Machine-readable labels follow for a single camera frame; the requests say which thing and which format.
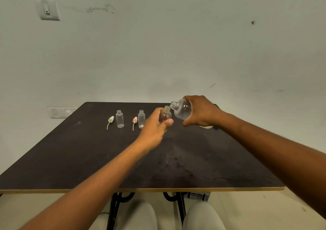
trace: forearm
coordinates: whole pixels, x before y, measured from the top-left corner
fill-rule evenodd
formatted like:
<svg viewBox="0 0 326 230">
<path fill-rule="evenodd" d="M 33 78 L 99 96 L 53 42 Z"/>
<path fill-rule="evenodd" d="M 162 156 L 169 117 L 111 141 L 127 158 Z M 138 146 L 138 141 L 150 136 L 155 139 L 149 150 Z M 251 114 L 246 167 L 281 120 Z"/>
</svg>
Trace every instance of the forearm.
<svg viewBox="0 0 326 230">
<path fill-rule="evenodd" d="M 134 142 L 21 229 L 89 229 L 128 172 L 145 153 L 142 144 Z"/>
<path fill-rule="evenodd" d="M 326 218 L 326 154 L 247 123 L 215 115 L 220 129 L 235 138 L 287 187 Z"/>
</svg>

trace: power socket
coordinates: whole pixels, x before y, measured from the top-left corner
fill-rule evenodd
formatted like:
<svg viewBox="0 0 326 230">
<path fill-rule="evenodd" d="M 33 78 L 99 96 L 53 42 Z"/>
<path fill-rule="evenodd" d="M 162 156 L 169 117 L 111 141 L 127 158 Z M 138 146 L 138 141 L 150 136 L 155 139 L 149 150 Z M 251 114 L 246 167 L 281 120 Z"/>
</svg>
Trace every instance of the power socket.
<svg viewBox="0 0 326 230">
<path fill-rule="evenodd" d="M 51 119 L 66 119 L 68 118 L 77 108 L 72 107 L 47 107 L 47 113 Z"/>
</svg>

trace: bottle mouth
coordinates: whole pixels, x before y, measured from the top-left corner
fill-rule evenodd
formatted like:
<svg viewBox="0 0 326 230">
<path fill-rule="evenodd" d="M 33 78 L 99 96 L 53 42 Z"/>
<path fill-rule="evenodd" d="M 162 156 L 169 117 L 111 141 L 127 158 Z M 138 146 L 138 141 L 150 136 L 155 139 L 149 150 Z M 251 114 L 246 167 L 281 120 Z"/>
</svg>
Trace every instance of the bottle mouth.
<svg viewBox="0 0 326 230">
<path fill-rule="evenodd" d="M 164 107 L 165 112 L 170 112 L 171 108 L 169 106 Z"/>
<path fill-rule="evenodd" d="M 170 108 L 173 109 L 173 110 L 176 110 L 179 108 L 179 103 L 177 103 L 176 101 L 172 101 L 170 103 Z"/>
</svg>

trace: gray basket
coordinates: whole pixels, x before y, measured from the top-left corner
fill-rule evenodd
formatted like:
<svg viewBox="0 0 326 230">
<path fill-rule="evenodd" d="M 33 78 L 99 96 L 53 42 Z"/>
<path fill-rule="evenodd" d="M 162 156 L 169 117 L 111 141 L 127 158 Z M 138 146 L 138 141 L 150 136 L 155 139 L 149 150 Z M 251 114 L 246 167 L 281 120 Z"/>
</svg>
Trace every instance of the gray basket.
<svg viewBox="0 0 326 230">
<path fill-rule="evenodd" d="M 184 195 L 184 197 L 193 199 L 193 200 L 198 200 L 198 201 L 204 201 L 207 202 L 209 199 L 210 192 L 188 192 L 187 194 Z"/>
</svg>

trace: small transparent bottle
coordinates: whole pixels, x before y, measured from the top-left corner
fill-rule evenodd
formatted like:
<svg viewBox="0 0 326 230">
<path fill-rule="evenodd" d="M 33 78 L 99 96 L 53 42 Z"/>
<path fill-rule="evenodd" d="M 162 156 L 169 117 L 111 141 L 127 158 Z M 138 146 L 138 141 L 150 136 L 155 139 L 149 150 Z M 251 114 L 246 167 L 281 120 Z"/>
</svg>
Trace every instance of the small transparent bottle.
<svg viewBox="0 0 326 230">
<path fill-rule="evenodd" d="M 144 110 L 139 110 L 138 113 L 138 127 L 143 128 L 145 124 L 146 118 L 145 118 L 145 113 Z"/>
<path fill-rule="evenodd" d="M 163 121 L 172 118 L 172 113 L 170 112 L 171 108 L 169 106 L 165 106 L 164 109 L 160 113 L 160 117 L 158 118 L 158 124 L 160 125 Z"/>
<path fill-rule="evenodd" d="M 118 128 L 124 127 L 124 121 L 123 121 L 123 113 L 121 110 L 118 110 L 116 115 L 115 115 L 115 120 L 117 122 Z"/>
<path fill-rule="evenodd" d="M 191 114 L 191 105 L 186 99 L 172 101 L 170 108 L 174 110 L 174 115 L 182 120 L 187 119 Z"/>
</svg>

